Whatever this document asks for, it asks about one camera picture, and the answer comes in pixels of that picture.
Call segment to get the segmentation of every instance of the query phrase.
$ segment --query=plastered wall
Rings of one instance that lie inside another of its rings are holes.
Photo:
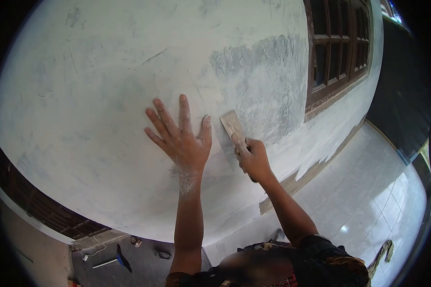
[[[332,156],[367,112],[383,49],[373,11],[370,74],[304,123],[308,39],[302,0],[46,0],[0,77],[0,147],[40,191],[136,236],[172,242],[178,176],[143,132],[159,96],[187,94],[195,133],[212,115],[204,242],[245,226],[266,194],[239,169],[219,116],[235,109],[282,180]]]

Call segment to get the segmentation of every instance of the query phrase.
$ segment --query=finger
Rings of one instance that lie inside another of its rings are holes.
[[[249,151],[246,148],[246,144],[243,142],[242,139],[238,135],[232,136],[232,141],[235,144],[235,148],[238,151],[238,153],[243,156],[244,154],[248,153]]]
[[[158,118],[155,111],[152,108],[147,108],[145,112],[147,113],[148,118],[152,121],[153,125],[155,126],[163,140],[169,141],[171,136],[169,135],[169,132],[166,129],[164,123],[161,121],[160,118]]]
[[[244,166],[241,163],[239,163],[239,167],[243,170],[244,173],[247,173],[247,171],[244,169]]]
[[[263,146],[263,147],[264,147],[263,142],[258,141],[258,140],[254,140],[254,139],[249,139],[249,138],[246,138],[246,145],[249,147],[249,149],[250,149],[250,151],[251,151],[252,153],[255,153],[255,151],[256,151],[260,146]]]
[[[145,128],[144,130],[145,130],[145,133],[148,135],[148,137],[159,147],[161,147],[161,149],[164,150],[166,146],[166,142],[160,139],[157,135],[155,135],[155,133],[150,128]]]
[[[192,123],[190,119],[190,107],[188,105],[187,96],[182,94],[179,97],[179,102],[181,103],[181,127],[184,133],[193,135]]]
[[[211,116],[204,116],[203,121],[201,122],[201,131],[199,132],[198,139],[203,141],[203,145],[212,144]]]
[[[158,114],[162,122],[164,123],[164,126],[168,130],[169,134],[171,136],[176,136],[178,132],[177,126],[174,123],[174,120],[169,115],[169,112],[164,106],[163,102],[160,99],[156,98],[153,100],[153,104],[157,108]]]

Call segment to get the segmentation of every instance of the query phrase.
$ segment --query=person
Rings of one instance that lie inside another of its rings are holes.
[[[238,249],[219,266],[201,272],[203,213],[200,189],[204,166],[212,145],[211,117],[206,115],[199,135],[191,127],[188,99],[180,95],[179,126],[160,99],[146,113],[158,131],[145,129],[179,168],[180,192],[174,233],[175,253],[167,287],[190,286],[367,286],[364,261],[348,255],[318,234],[306,212],[289,196],[270,169],[261,141],[234,135],[239,166],[269,196],[290,243],[270,240]]]

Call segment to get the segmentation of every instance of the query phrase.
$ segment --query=hand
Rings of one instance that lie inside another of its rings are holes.
[[[267,151],[263,142],[246,139],[246,143],[244,143],[237,135],[233,135],[232,141],[235,144],[239,167],[243,169],[244,173],[247,173],[261,185],[269,180],[276,179],[270,169]]]
[[[160,99],[153,103],[158,110],[158,117],[152,108],[146,113],[162,138],[159,138],[150,128],[145,133],[156,143],[179,167],[180,171],[203,173],[204,165],[212,145],[211,117],[203,118],[199,136],[195,137],[190,121],[190,108],[186,95],[180,95],[180,126],[179,129]]]

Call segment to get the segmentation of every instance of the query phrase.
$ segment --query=glass pane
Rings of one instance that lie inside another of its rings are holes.
[[[338,76],[338,56],[340,54],[340,44],[330,45],[330,71],[329,79],[333,79]]]
[[[324,83],[324,71],[326,68],[326,44],[315,44],[314,55],[314,84],[313,88]]]
[[[366,14],[364,14],[364,38],[369,38],[369,19]]]
[[[368,61],[368,55],[369,55],[369,44],[364,44],[364,58],[363,58],[363,65],[366,64],[367,65],[367,61]]]
[[[335,0],[328,1],[329,16],[330,16],[330,34],[339,35],[339,16],[338,16],[338,3]]]
[[[342,34],[348,36],[348,3],[340,1],[341,30]]]
[[[359,68],[359,66],[362,65],[362,44],[358,43],[356,47],[356,67]]]
[[[356,36],[361,37],[361,8],[356,9]]]
[[[347,57],[348,57],[348,43],[342,43],[342,47],[341,47],[340,75],[341,74],[347,74],[346,73],[346,58]]]
[[[315,35],[326,35],[327,20],[323,0],[311,0],[311,13]]]

